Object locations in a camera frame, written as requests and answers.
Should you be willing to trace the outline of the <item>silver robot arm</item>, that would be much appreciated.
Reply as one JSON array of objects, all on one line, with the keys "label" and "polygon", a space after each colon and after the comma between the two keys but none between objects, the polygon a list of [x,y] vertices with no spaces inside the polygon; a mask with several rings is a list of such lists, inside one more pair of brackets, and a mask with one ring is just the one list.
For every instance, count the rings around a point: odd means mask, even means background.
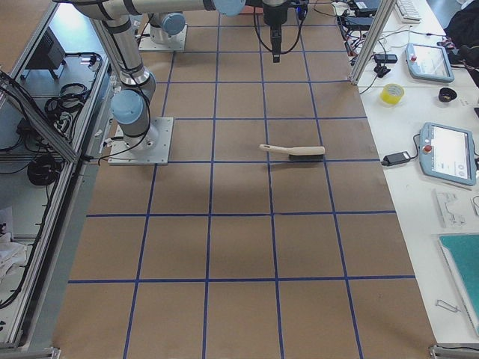
[{"label": "silver robot arm", "polygon": [[186,27],[182,13],[149,13],[150,38],[156,44],[166,44]]},{"label": "silver robot arm", "polygon": [[236,16],[248,5],[263,9],[264,22],[270,27],[273,61],[281,56],[281,27],[287,20],[289,1],[70,1],[96,26],[110,60],[116,62],[123,85],[145,89],[153,81],[143,64],[130,21],[131,15],[179,13],[194,10],[216,10],[225,16]]}]

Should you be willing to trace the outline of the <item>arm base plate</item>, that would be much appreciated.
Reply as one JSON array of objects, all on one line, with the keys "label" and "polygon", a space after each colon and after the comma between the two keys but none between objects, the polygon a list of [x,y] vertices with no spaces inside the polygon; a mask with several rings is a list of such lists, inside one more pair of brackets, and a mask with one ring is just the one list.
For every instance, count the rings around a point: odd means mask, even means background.
[{"label": "arm base plate", "polygon": [[160,28],[153,29],[153,36],[150,36],[150,25],[147,25],[143,37],[140,40],[140,52],[183,52],[186,45],[186,34],[188,26],[173,36],[168,35]]},{"label": "arm base plate", "polygon": [[166,165],[171,149],[171,136],[174,128],[173,117],[155,117],[151,121],[149,132],[142,141],[141,137],[123,138],[123,131],[116,126],[115,135],[122,137],[112,144],[110,165]]}]

